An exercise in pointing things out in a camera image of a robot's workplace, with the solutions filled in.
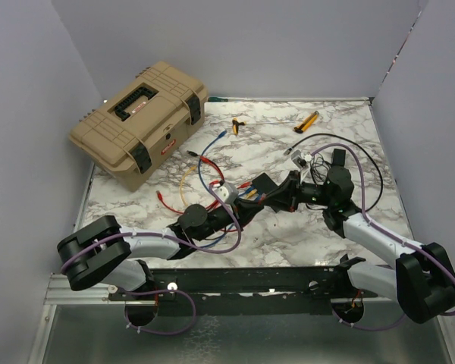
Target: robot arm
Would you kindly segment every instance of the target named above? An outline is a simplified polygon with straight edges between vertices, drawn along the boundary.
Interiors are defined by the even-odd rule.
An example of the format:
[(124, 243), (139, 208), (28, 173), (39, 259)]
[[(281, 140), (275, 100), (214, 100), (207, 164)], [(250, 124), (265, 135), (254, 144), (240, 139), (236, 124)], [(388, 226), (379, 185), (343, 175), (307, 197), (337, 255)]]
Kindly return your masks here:
[[(323, 282), (319, 282), (330, 297), (349, 298), (347, 295), (353, 294), (356, 288), (368, 290), (397, 301), (418, 323), (455, 307), (455, 286), (424, 256), (371, 226), (350, 199), (353, 189), (350, 172), (334, 165), (323, 185), (305, 183), (299, 171), (291, 171), (280, 186), (267, 192), (258, 202), (238, 198), (237, 190), (228, 183), (220, 187), (218, 195), (231, 205), (241, 227), (248, 225), (265, 207), (293, 212), (300, 203), (325, 206), (324, 220), (330, 230), (360, 243), (392, 268), (371, 265), (361, 258), (341, 262), (332, 271), (329, 269)], [(208, 212), (201, 205), (189, 206), (177, 222), (163, 231), (122, 228), (114, 217), (105, 216), (59, 243), (58, 252), (65, 263), (62, 271), (72, 290), (83, 290), (102, 282), (127, 291), (151, 291), (158, 286), (152, 272), (144, 261), (131, 259), (182, 259), (196, 250), (193, 240), (204, 240), (232, 222), (223, 207)], [(190, 243), (179, 244), (167, 237)], [(105, 238), (109, 241), (95, 246), (98, 240), (108, 240)], [(454, 276), (443, 247), (436, 243), (424, 246), (412, 240), (407, 242), (425, 249)]]

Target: tan toolbox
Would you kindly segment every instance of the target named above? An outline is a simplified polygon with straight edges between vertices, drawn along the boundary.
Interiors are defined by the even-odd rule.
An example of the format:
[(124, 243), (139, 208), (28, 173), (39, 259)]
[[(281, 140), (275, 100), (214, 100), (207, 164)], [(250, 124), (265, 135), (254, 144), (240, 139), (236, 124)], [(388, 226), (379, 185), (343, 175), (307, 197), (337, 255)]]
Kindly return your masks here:
[(206, 101), (202, 82), (159, 62), (93, 110), (69, 138), (134, 191), (204, 124)]

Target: white marble surface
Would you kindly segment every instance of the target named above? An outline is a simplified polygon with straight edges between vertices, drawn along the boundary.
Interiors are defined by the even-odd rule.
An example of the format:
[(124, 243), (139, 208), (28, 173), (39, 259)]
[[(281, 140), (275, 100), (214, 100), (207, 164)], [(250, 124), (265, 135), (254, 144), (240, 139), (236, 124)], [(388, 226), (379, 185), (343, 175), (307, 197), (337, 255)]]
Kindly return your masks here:
[[(184, 208), (178, 193), (182, 174), (196, 163), (186, 154), (188, 149), (201, 152), (224, 129), (228, 130), (207, 153), (223, 170), (226, 180), (241, 184), (266, 172), (275, 182), (280, 183), (291, 169), (296, 169), (284, 150), (300, 139), (292, 131), (313, 111), (320, 112), (319, 119), (303, 136), (311, 133), (336, 133), (362, 144), (376, 160), (384, 176), (384, 194), (370, 215), (380, 223), (399, 234), (409, 236), (397, 193), (386, 165), (375, 125), (367, 102), (223, 102), (206, 104), (206, 124), (193, 135), (173, 156), (158, 169), (135, 193), (124, 189), (109, 174), (95, 171), (93, 185), (85, 211), (83, 225), (106, 215), (113, 214), (122, 225), (138, 228), (162, 229), (176, 221), (177, 215), (165, 209), (157, 200), (160, 190), (165, 201), (176, 209)], [(240, 135), (234, 136), (231, 119), (248, 124), (241, 127)], [(317, 137), (300, 146), (309, 152), (317, 146), (338, 140)], [(365, 171), (368, 206), (378, 195), (378, 175), (371, 162), (356, 149)], [(322, 153), (330, 161), (331, 152)], [(360, 204), (360, 184), (354, 160), (347, 157), (347, 167), (353, 176), (356, 189), (353, 200)], [(204, 166), (206, 180), (215, 172)], [(189, 202), (208, 205), (212, 197), (202, 188), (199, 178), (192, 173), (185, 188)], [(228, 236), (217, 245), (225, 249), (236, 240), (236, 234)], [(178, 261), (147, 259), (150, 267), (259, 267), (288, 265), (330, 265), (337, 264), (345, 253), (349, 256), (363, 256), (370, 262), (380, 263), (360, 245), (341, 239), (329, 231), (323, 222), (322, 212), (310, 211), (300, 206), (294, 213), (271, 209), (260, 212), (245, 228), (241, 245), (228, 254), (196, 252)]]

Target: wall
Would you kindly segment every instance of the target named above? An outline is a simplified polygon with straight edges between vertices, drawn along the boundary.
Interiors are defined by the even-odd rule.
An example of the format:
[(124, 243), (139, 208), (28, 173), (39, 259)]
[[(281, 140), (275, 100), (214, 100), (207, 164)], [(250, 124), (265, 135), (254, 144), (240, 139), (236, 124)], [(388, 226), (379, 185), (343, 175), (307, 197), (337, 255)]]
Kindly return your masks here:
[(374, 112), (416, 239), (455, 268), (455, 0), (426, 5)]
[(0, 364), (27, 361), (89, 165), (67, 132), (99, 102), (50, 2), (1, 0)]
[(375, 96), (419, 13), (419, 0), (52, 3), (105, 99), (161, 59), (217, 96)]

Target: toolbox handle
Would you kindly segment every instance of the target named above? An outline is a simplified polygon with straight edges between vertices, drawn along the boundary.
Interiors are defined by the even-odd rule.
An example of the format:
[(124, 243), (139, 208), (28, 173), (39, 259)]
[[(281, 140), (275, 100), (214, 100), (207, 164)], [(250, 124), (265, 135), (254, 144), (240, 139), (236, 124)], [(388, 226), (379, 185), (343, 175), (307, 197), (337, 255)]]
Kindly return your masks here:
[(150, 100), (153, 96), (155, 96), (158, 91), (153, 89), (149, 89), (145, 86), (140, 86), (135, 89), (130, 95), (125, 97), (118, 105), (115, 106), (115, 114), (118, 116), (121, 121), (127, 120), (131, 115), (129, 112), (126, 112), (125, 109), (133, 104), (136, 100), (138, 100), (142, 96), (146, 96), (148, 100)]

